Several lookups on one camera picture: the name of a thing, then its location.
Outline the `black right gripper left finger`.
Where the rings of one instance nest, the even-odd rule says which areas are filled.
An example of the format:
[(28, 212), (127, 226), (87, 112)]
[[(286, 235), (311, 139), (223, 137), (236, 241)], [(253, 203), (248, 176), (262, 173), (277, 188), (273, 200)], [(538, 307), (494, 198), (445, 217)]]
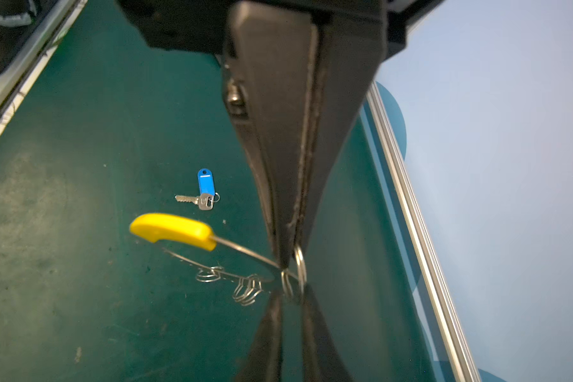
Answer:
[(270, 297), (246, 361), (234, 381), (281, 380), (283, 364), (283, 294)]

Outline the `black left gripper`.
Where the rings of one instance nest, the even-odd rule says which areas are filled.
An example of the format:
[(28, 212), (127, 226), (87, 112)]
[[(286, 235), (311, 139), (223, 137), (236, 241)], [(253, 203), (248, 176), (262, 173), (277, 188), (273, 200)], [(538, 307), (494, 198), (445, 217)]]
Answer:
[(384, 20), (389, 59), (407, 47), (408, 30), (442, 2), (130, 0), (117, 4), (148, 46), (165, 50), (219, 54), (228, 19), (228, 41), (235, 52), (228, 59), (230, 74), (244, 98), (240, 114), (231, 118), (255, 176), (272, 251), (280, 267), (287, 267), (294, 252), (310, 70), (318, 42), (310, 14), (320, 22), (334, 15)]

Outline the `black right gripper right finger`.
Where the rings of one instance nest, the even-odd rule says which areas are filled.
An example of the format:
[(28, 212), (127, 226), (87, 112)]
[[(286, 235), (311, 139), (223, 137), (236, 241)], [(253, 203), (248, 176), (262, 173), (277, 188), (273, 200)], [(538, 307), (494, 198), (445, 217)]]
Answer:
[(302, 296), (304, 381), (353, 381), (334, 345), (311, 286)]

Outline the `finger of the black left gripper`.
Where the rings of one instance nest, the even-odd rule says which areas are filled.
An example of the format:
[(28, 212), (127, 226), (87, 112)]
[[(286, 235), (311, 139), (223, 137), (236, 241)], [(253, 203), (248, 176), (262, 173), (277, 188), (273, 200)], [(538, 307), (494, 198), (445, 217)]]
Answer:
[(329, 174), (386, 53), (386, 26), (335, 18), (320, 27), (302, 130), (295, 243), (306, 248)]

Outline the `blue tag silver key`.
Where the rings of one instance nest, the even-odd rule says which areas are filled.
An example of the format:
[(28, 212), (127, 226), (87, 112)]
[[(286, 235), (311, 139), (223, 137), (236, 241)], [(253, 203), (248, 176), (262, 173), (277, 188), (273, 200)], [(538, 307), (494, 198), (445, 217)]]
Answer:
[(216, 192), (213, 173), (209, 169), (200, 169), (197, 172), (199, 195), (196, 197), (175, 195), (174, 199), (181, 203), (191, 203), (196, 205), (201, 211), (210, 211), (215, 203), (220, 200), (220, 195)]

